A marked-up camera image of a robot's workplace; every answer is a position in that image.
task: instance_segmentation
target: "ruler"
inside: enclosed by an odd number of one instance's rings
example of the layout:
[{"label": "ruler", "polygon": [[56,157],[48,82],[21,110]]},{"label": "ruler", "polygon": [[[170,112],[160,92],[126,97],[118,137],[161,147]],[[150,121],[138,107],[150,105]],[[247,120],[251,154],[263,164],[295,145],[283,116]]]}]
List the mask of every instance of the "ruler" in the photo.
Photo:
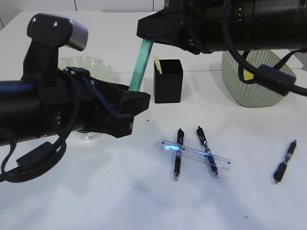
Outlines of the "ruler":
[{"label": "ruler", "polygon": [[[156,143],[156,148],[165,150],[168,152],[176,153],[177,151],[181,151],[181,155],[184,157],[191,158],[196,161],[201,161],[206,164],[210,164],[208,160],[208,153],[202,152],[196,149],[192,149],[183,145],[179,145],[177,143],[173,143],[167,140],[162,140]],[[217,167],[230,170],[232,165],[232,161],[223,157],[218,157],[212,155]]]}]

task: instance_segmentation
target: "green object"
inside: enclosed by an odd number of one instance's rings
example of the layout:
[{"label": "green object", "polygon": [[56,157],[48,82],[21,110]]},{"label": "green object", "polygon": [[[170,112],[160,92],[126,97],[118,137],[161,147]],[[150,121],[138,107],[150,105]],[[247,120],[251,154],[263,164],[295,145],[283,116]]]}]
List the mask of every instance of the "green object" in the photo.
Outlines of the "green object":
[{"label": "green object", "polygon": [[[255,67],[264,64],[273,67],[280,61],[270,50],[253,50],[249,53],[247,61]],[[284,65],[281,71],[295,76],[293,71]],[[240,105],[245,107],[266,107],[273,106],[284,97],[280,94],[268,90],[258,84],[245,84],[238,77],[238,63],[229,52],[224,52],[222,57],[222,77],[225,86],[230,94]]]},{"label": "green object", "polygon": [[129,91],[139,91],[143,77],[145,74],[145,70],[147,67],[148,59],[150,56],[150,53],[153,48],[153,41],[150,40],[143,40],[141,44],[141,48],[139,51],[138,59],[135,64],[133,76],[130,82]]}]

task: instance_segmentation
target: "green woven basket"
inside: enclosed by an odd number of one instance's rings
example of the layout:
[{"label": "green woven basket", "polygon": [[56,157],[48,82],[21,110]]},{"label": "green woven basket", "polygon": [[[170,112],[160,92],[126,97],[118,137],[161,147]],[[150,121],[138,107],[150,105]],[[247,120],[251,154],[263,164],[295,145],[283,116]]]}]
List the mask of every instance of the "green woven basket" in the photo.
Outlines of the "green woven basket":
[{"label": "green woven basket", "polygon": [[[255,67],[259,67],[262,64],[273,67],[280,61],[280,58],[270,50],[256,50],[249,53],[247,61]],[[287,65],[284,65],[281,68],[281,71],[295,76]],[[238,63],[233,59],[229,52],[223,53],[222,77],[233,98],[242,106],[273,106],[283,99],[283,96],[262,86],[241,82],[238,77]]]}]

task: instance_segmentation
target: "black pen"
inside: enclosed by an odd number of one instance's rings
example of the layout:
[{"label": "black pen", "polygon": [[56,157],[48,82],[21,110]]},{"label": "black pen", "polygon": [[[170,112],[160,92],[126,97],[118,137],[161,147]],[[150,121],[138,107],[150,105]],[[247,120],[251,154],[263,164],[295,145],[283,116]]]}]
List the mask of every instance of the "black pen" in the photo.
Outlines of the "black pen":
[{"label": "black pen", "polygon": [[[183,138],[184,138],[184,132],[180,128],[177,133],[177,144],[183,145]],[[180,165],[181,165],[181,147],[178,151],[176,151],[175,168],[174,168],[174,178],[176,181],[178,180],[179,177]]]},{"label": "black pen", "polygon": [[208,147],[208,142],[207,142],[207,139],[205,137],[205,134],[204,134],[202,128],[200,126],[198,126],[198,129],[197,129],[196,132],[197,132],[198,138],[201,141],[201,145],[205,147],[205,152],[208,153],[208,160],[209,160],[209,163],[210,163],[210,166],[211,166],[211,170],[214,173],[215,177],[219,178],[219,173],[217,171],[217,167],[216,167],[214,158],[212,156],[210,148]]},{"label": "black pen", "polygon": [[278,169],[276,170],[276,172],[274,173],[274,180],[275,183],[277,184],[278,182],[282,181],[283,178],[283,174],[286,171],[288,162],[290,161],[294,150],[296,148],[296,140],[294,140],[291,144],[290,147],[287,151],[287,154],[284,157],[284,161],[282,163],[279,164]]}]

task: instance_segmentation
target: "black square pen holder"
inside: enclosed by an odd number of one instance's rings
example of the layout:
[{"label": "black square pen holder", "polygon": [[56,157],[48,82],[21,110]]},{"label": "black square pen holder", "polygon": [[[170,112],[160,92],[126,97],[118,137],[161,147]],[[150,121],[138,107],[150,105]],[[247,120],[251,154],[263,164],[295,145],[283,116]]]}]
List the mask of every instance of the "black square pen holder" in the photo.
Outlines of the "black square pen holder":
[{"label": "black square pen holder", "polygon": [[179,59],[160,60],[162,74],[154,64],[154,102],[179,103],[183,81],[183,69]]}]

